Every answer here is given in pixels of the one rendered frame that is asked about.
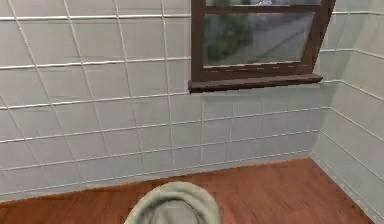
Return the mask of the brown framed window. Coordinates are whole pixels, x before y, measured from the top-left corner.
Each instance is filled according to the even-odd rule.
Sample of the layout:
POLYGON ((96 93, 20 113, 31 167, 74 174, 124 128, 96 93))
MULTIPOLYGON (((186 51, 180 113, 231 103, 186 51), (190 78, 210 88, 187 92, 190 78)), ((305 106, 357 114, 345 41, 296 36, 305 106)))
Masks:
POLYGON ((314 84, 336 0, 191 0, 191 93, 314 84))

